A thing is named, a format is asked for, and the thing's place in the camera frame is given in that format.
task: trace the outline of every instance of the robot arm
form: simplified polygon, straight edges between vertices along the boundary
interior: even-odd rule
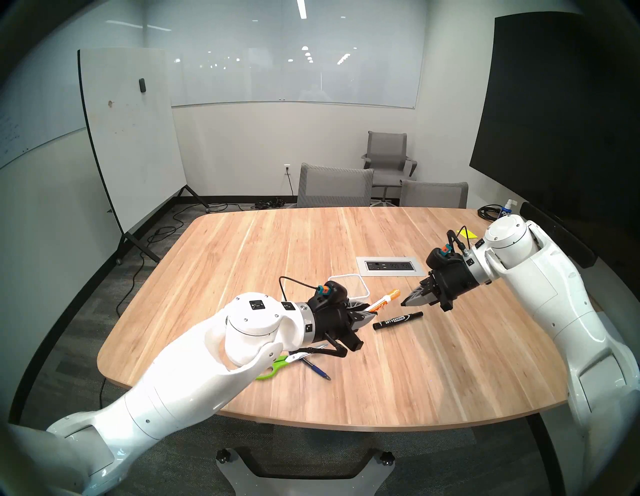
[[[167,345],[137,384],[106,408],[69,415],[47,432],[12,430],[56,486],[103,494],[126,477],[138,456],[169,434],[208,419],[283,350],[328,340],[336,349],[303,350],[345,356],[337,341],[360,349],[355,331],[375,315],[349,308],[347,291],[333,281],[301,303],[244,293]],[[227,369],[222,349],[238,368]]]
[[[453,253],[453,246],[431,252],[429,277],[402,305],[439,302],[448,311],[460,294],[504,279],[564,360],[569,407],[576,425],[588,435],[586,463],[598,470],[624,432],[625,417],[640,404],[640,372],[633,353],[609,335],[577,269],[537,224],[505,216],[493,222],[470,251]]]

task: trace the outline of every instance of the white basket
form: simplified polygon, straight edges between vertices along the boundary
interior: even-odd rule
[[[342,274],[339,276],[331,276],[329,281],[336,281],[342,284],[349,296],[349,302],[367,303],[369,299],[369,288],[364,284],[364,280],[360,274]]]

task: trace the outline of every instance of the blue pen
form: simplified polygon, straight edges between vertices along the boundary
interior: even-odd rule
[[[328,381],[331,380],[331,378],[327,374],[325,374],[322,370],[320,370],[314,364],[309,362],[306,358],[300,358],[300,361],[303,362],[307,367],[311,368],[311,370],[313,370],[320,377],[323,377],[324,379],[327,379]]]

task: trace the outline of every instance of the green scissors handle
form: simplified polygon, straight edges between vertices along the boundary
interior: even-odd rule
[[[286,365],[289,365],[288,362],[285,362],[285,360],[287,359],[289,355],[280,355],[275,362],[273,362],[271,364],[271,372],[269,372],[268,374],[265,374],[263,376],[257,376],[255,379],[257,381],[261,381],[264,379],[271,379],[282,367],[285,367]]]

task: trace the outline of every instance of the black knob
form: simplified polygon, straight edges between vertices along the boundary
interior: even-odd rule
[[[380,455],[380,461],[382,462],[382,465],[385,465],[387,467],[389,467],[390,465],[393,465],[395,460],[396,460],[396,457],[390,451],[385,451],[383,454]]]
[[[229,451],[226,449],[221,449],[220,451],[218,451],[218,453],[216,453],[216,460],[218,460],[220,463],[226,463],[231,460],[231,453],[229,453]]]

